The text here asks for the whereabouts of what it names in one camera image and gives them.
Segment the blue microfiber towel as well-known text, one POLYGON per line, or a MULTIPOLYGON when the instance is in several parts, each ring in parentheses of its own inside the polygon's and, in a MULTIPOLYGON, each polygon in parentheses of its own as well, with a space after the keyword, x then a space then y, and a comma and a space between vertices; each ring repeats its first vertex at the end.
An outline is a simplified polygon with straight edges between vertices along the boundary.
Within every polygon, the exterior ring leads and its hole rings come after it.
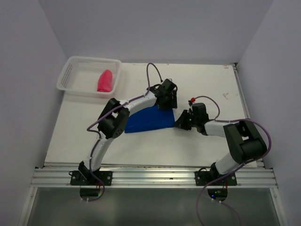
POLYGON ((161 110, 158 106, 148 107, 129 117, 125 133, 172 128, 174 123, 173 109, 161 110))

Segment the pink microfiber towel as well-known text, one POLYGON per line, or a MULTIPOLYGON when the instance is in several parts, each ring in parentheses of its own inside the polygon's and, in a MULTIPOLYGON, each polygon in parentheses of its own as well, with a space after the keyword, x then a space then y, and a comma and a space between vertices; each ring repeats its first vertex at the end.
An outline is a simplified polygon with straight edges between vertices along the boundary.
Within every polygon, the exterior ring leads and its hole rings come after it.
POLYGON ((111 92, 112 91, 112 72, 105 70, 99 77, 97 83, 98 92, 111 92))

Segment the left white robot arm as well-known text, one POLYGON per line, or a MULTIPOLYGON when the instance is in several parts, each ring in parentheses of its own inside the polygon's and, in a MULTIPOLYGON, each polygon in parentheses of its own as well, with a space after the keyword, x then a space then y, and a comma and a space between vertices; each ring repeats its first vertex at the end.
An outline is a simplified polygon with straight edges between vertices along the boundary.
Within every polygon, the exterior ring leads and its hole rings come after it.
POLYGON ((97 171, 100 169, 104 155, 114 139, 125 130, 128 118, 145 108, 158 106, 168 110, 177 108, 178 87, 171 80, 165 79, 161 84, 147 88, 146 93, 132 99, 118 101, 110 99, 100 114, 98 120, 87 128, 98 137, 89 153, 87 160, 79 164, 81 179, 87 185, 100 181, 97 171))

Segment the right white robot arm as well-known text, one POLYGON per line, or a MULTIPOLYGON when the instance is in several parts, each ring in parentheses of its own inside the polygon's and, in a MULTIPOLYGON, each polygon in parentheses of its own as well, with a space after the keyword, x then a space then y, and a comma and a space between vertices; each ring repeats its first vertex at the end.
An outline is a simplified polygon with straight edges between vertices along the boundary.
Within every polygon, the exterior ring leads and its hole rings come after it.
POLYGON ((182 130, 195 128, 204 136, 224 137, 229 152, 210 167, 210 181, 220 185, 226 180, 226 174, 234 171, 248 161, 263 156, 268 148, 255 124, 249 119, 221 122, 209 118, 206 105, 190 103, 188 110, 183 110, 174 127, 182 130))

